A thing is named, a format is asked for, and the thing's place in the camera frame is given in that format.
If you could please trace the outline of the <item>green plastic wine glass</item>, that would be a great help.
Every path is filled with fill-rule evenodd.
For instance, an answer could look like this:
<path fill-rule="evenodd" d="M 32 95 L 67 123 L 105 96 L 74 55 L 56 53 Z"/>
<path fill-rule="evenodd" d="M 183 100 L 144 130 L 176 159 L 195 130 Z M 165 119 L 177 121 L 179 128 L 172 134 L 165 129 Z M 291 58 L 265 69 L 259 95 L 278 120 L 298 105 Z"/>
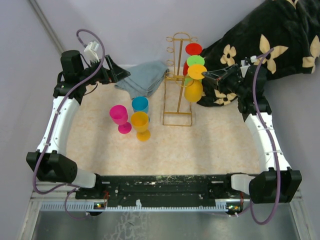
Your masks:
<path fill-rule="evenodd" d="M 191 55 L 184 64 L 183 74 L 193 80 L 202 81 L 206 71 L 205 59 L 200 55 Z"/>

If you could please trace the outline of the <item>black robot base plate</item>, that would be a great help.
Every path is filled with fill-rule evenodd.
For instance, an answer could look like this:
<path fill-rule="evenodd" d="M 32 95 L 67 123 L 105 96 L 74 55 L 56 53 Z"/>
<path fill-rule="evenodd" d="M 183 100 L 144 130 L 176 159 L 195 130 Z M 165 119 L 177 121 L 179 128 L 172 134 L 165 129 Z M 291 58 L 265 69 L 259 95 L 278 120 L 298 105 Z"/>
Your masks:
<path fill-rule="evenodd" d="M 231 188 L 230 174 L 103 175 L 93 188 L 80 188 L 77 200 L 106 200 L 109 207 L 214 207 L 217 200 L 247 200 Z"/>

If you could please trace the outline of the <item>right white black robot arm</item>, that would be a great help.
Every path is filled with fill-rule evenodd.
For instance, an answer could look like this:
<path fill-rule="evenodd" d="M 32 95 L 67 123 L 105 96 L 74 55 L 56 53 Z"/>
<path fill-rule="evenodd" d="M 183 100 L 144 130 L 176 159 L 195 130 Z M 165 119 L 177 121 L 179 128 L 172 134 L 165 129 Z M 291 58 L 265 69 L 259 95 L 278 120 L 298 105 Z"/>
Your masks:
<path fill-rule="evenodd" d="M 236 94 L 238 110 L 252 135 L 259 156 L 260 174 L 231 174 L 230 181 L 223 185 L 224 194 L 235 198 L 243 192 L 255 204 L 273 203 L 279 195 L 279 202 L 289 203 L 302 182 L 302 175 L 299 170 L 291 168 L 279 145 L 273 127 L 272 110 L 264 95 L 267 70 L 256 65 L 235 64 L 206 71 L 202 75 L 216 89 Z"/>

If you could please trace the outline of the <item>orange plastic wine glass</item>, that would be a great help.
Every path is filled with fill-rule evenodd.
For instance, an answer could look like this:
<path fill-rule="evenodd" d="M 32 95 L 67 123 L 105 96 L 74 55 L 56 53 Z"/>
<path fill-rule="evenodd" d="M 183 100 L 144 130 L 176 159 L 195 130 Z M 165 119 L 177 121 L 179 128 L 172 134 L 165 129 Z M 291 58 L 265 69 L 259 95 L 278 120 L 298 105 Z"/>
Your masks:
<path fill-rule="evenodd" d="M 137 111 L 131 116 L 130 121 L 136 130 L 137 139 L 141 142 L 148 141 L 151 137 L 151 133 L 148 130 L 149 116 L 143 111 Z"/>
<path fill-rule="evenodd" d="M 206 67 L 201 64 L 193 64 L 188 68 L 187 77 L 190 81 L 187 83 L 184 90 L 184 97 L 187 101 L 195 103 L 202 98 L 202 80 L 205 78 L 203 73 L 206 71 Z"/>

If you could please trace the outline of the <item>pink plastic wine glass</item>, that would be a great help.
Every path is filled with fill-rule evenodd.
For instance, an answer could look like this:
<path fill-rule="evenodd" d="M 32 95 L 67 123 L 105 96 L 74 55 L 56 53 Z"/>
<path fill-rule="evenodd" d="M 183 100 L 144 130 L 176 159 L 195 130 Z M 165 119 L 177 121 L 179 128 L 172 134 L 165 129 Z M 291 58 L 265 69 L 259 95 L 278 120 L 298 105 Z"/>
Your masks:
<path fill-rule="evenodd" d="M 128 122 L 129 116 L 127 108 L 123 105 L 115 105 L 109 110 L 109 115 L 113 122 L 118 125 L 121 134 L 128 134 L 132 130 L 132 125 Z"/>

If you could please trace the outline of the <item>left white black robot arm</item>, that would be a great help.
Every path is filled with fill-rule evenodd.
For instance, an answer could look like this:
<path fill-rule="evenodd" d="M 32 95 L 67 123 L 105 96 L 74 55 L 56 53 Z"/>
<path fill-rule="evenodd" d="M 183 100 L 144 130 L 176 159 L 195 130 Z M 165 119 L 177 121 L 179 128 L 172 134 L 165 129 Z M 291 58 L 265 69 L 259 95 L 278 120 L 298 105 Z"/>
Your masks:
<path fill-rule="evenodd" d="M 73 119 L 78 111 L 86 87 L 101 83 L 117 83 L 130 76 L 130 72 L 118 66 L 109 55 L 104 57 L 108 67 L 101 60 L 91 61 L 85 68 L 78 50 L 61 54 L 62 72 L 58 74 L 53 91 L 53 105 L 44 136 L 36 151 L 28 152 L 26 162 L 33 170 L 32 185 L 38 192 L 37 181 L 56 183 L 74 188 L 85 188 L 88 195 L 97 199 L 103 195 L 104 186 L 97 182 L 97 174 L 78 168 L 67 155 L 67 141 Z"/>

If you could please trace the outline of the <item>red plastic wine glass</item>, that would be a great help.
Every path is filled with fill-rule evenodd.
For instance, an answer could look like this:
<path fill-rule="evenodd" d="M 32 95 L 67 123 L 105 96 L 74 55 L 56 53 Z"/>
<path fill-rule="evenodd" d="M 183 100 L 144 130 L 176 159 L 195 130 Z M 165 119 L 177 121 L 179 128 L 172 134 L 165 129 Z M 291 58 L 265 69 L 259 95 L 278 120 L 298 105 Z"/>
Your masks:
<path fill-rule="evenodd" d="M 185 47 L 186 53 L 189 55 L 187 60 L 184 63 L 183 66 L 183 75 L 186 76 L 188 73 L 188 69 L 190 66 L 194 64 L 198 65 L 204 65 L 205 60 L 203 57 L 200 56 L 200 53 L 202 52 L 203 48 L 199 43 L 193 42 L 189 43 Z"/>

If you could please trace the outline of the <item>blue plastic wine glass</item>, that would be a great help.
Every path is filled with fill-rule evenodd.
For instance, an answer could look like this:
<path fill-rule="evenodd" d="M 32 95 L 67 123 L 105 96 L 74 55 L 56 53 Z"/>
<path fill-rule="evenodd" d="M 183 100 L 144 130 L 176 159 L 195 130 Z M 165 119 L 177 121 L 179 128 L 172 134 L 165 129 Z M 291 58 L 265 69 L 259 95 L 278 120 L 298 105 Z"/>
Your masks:
<path fill-rule="evenodd" d="M 144 96 L 137 96 L 132 100 L 131 103 L 134 114 L 131 116 L 130 121 L 135 120 L 145 120 L 148 117 L 148 122 L 150 122 L 149 113 L 149 101 Z"/>

